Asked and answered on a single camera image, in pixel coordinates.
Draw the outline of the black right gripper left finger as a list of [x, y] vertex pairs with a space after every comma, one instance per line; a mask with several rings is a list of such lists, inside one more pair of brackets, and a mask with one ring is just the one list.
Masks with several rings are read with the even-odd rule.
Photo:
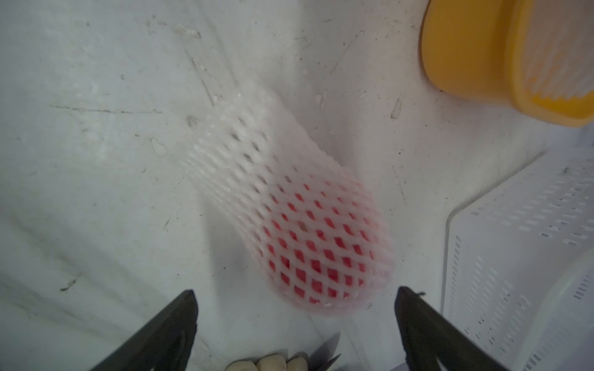
[[186, 369], [196, 337], [198, 314], [194, 291], [185, 290], [93, 369]]

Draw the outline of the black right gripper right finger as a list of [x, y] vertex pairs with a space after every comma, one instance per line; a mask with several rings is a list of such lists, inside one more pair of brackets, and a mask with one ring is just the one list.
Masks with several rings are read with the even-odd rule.
[[504, 366], [427, 304], [423, 295], [402, 286], [395, 300], [395, 316], [408, 369], [505, 371]]

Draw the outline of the netted apple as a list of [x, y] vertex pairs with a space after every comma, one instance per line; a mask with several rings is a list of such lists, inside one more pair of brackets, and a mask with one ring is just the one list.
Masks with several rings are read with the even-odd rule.
[[391, 281], [394, 250], [371, 193], [275, 92], [238, 88], [182, 142], [177, 162], [294, 306], [354, 312]]

